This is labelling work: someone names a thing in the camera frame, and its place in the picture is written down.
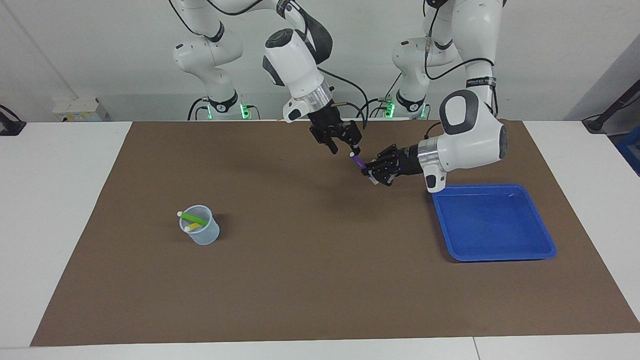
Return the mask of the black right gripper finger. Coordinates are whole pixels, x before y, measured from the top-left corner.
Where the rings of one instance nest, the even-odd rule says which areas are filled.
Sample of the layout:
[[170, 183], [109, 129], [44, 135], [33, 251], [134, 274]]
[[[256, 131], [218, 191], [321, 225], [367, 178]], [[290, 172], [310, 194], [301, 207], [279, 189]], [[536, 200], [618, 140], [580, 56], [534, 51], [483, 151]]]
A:
[[320, 127], [310, 127], [310, 132], [318, 144], [325, 145], [327, 146], [327, 148], [329, 148], [332, 155], [336, 155], [336, 153], [338, 153], [338, 146], [332, 139], [331, 134], [327, 132], [326, 129], [322, 129]]
[[361, 153], [362, 134], [356, 121], [342, 121], [340, 123], [340, 140], [350, 147], [350, 151], [358, 156]]

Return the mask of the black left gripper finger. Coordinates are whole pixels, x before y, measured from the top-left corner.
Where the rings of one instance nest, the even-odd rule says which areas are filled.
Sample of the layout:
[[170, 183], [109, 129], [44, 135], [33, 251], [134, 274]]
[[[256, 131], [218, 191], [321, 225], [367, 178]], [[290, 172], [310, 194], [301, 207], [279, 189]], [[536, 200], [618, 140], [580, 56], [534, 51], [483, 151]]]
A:
[[361, 169], [361, 173], [369, 178], [373, 178], [375, 182], [390, 187], [393, 181], [398, 177], [401, 171], [400, 167], [372, 167]]
[[380, 153], [377, 157], [368, 163], [369, 169], [397, 169], [399, 166], [399, 157], [401, 150], [396, 144], [391, 144]]

